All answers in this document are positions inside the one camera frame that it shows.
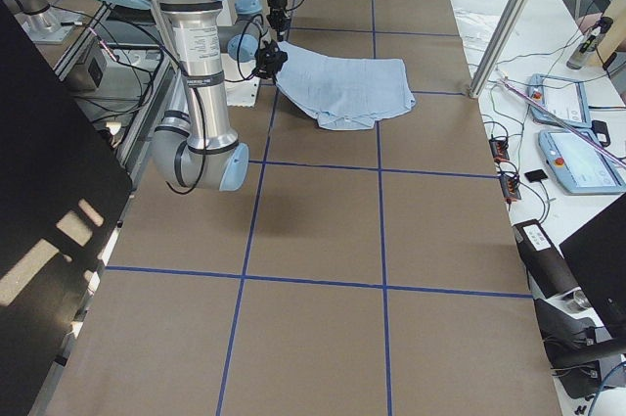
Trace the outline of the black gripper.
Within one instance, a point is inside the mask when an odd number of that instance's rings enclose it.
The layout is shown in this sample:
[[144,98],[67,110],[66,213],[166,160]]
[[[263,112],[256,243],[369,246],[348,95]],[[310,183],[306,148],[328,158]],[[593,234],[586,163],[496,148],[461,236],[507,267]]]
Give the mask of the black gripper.
[[289,26],[291,24],[288,1],[289,0],[267,0],[269,7],[267,20],[272,29],[278,29],[276,34],[279,42],[283,42],[288,39]]
[[288,60],[288,53],[281,50],[276,41],[265,43],[255,53],[253,75],[262,79],[277,80],[278,73]]

